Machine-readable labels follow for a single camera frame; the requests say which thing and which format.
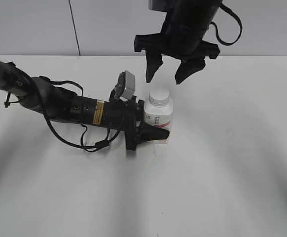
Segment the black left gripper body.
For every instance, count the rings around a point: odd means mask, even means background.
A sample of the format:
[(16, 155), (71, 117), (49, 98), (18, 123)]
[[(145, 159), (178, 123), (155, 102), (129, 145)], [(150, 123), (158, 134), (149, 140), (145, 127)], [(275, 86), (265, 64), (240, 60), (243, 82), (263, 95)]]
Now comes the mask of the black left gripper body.
[(136, 101), (136, 96), (126, 101), (113, 99), (105, 102), (101, 126), (116, 130), (108, 142), (111, 143), (123, 131), (126, 149), (135, 150), (139, 143), (137, 123), (143, 121), (143, 116), (144, 100)]

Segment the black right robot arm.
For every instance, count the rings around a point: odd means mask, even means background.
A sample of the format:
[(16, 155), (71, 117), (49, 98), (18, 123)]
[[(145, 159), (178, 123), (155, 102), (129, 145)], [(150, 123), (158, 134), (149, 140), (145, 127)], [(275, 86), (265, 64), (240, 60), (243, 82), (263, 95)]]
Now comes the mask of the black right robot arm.
[(145, 51), (147, 83), (163, 64), (163, 55), (180, 60), (176, 84), (203, 70), (206, 57), (217, 58), (218, 45), (204, 41), (203, 37), (221, 3), (220, 0), (174, 0), (159, 33), (135, 36), (134, 50)]

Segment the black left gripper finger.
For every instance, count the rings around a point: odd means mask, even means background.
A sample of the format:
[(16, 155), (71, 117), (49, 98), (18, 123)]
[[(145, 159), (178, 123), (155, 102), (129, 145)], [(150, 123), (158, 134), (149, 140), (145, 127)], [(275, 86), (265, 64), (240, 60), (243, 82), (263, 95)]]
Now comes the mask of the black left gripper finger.
[(145, 142), (167, 143), (170, 132), (143, 122), (139, 126), (139, 144)]

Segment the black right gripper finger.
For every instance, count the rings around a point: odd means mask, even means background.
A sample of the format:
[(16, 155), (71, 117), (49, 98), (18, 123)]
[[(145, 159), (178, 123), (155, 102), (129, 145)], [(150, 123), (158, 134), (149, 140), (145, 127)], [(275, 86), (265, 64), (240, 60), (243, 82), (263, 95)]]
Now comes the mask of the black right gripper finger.
[(155, 73), (163, 65), (162, 54), (160, 52), (146, 50), (145, 56), (146, 56), (145, 79), (147, 83), (150, 83)]
[(194, 73), (203, 70), (205, 67), (204, 58), (196, 58), (187, 61), (181, 61), (175, 74), (176, 84), (181, 84), (185, 79)]

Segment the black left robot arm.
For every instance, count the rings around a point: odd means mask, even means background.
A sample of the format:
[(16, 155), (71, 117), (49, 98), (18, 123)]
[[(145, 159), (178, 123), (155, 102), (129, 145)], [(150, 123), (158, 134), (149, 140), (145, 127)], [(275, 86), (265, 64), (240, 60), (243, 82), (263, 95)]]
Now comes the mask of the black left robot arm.
[[(135, 77), (129, 71), (119, 74), (108, 101), (78, 95), (63, 88), (63, 84), (82, 89), (82, 86), (70, 80), (52, 81), (44, 76), (30, 77), (13, 62), (0, 61), (0, 90), (7, 92), (5, 107), (12, 104), (10, 96), (15, 95), (21, 106), (43, 114), (54, 136), (71, 147), (94, 153), (109, 147), (121, 131), (124, 132), (126, 149), (131, 151), (141, 143), (169, 137), (168, 130), (144, 121), (144, 101), (136, 99)], [(107, 134), (103, 140), (91, 146), (85, 145), (83, 137), (79, 144), (75, 144), (56, 132), (53, 121), (75, 123), (83, 128), (88, 125), (103, 127), (107, 129)]]

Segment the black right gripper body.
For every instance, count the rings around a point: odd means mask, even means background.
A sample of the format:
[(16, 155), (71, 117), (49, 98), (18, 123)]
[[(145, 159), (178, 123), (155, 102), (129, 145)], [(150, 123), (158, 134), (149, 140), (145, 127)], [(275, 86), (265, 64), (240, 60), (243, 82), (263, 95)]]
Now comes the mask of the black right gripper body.
[(180, 60), (216, 59), (220, 54), (218, 45), (203, 40), (215, 13), (215, 9), (171, 9), (159, 33), (135, 36), (134, 51)]

